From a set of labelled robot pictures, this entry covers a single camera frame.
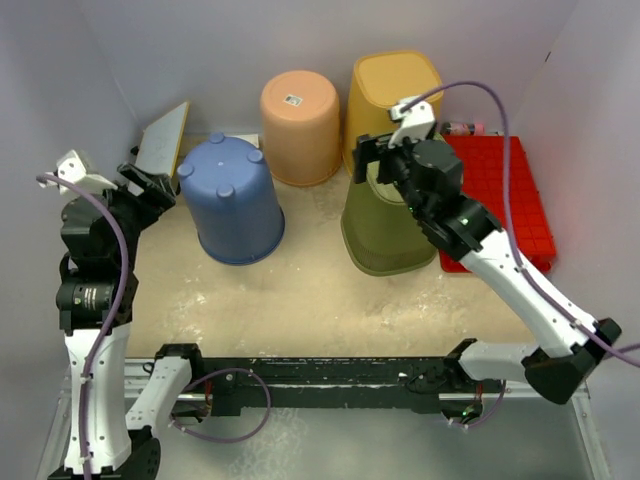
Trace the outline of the yellow mesh plastic basket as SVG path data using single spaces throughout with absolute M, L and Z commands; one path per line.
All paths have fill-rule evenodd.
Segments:
M 342 135 L 343 162 L 353 172 L 352 151 L 359 136 L 394 130 L 388 109 L 398 101 L 441 85 L 431 61 L 414 50 L 372 54 L 354 64 Z

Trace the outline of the green mesh plastic basket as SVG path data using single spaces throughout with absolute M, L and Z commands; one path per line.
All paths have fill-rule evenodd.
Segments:
M 391 184 L 377 182 L 379 163 L 367 165 L 366 180 L 349 185 L 341 231 L 354 265 L 371 276 L 390 276 L 431 263 L 429 243 Z

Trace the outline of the orange round plastic bucket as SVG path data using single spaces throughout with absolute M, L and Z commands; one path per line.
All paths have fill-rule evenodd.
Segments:
M 340 167 L 340 104 L 333 84 L 308 70 L 281 73 L 260 97 L 262 146 L 272 175 L 297 187 L 330 178 Z

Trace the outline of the blue round plastic bucket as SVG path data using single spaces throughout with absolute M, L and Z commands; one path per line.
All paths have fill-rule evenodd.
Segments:
M 210 257 L 247 265 L 279 246 L 285 216 L 258 147 L 216 132 L 188 153 L 176 173 L 199 243 Z

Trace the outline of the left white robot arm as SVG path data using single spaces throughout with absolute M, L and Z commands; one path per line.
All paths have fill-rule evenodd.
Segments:
M 176 198 L 166 174 L 128 163 L 118 171 L 140 193 L 106 179 L 76 151 L 38 179 L 44 187 L 76 195 L 61 212 L 67 251 L 59 265 L 56 306 L 70 362 L 72 411 L 67 453 L 54 479 L 156 478 L 160 439 L 173 406 L 183 391 L 198 390 L 206 378 L 196 344 L 166 344 L 133 407 L 125 406 L 138 241 Z

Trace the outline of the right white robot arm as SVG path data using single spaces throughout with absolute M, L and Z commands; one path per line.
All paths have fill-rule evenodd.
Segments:
M 567 403 L 619 338 L 619 325 L 573 305 L 521 256 L 500 221 L 462 192 L 463 163 L 448 144 L 389 140 L 358 138 L 354 181 L 364 182 L 376 164 L 378 182 L 396 189 L 429 242 L 490 286 L 536 339 L 533 345 L 465 340 L 445 366 L 446 383 L 467 391 L 482 380 L 525 382 L 542 398 Z

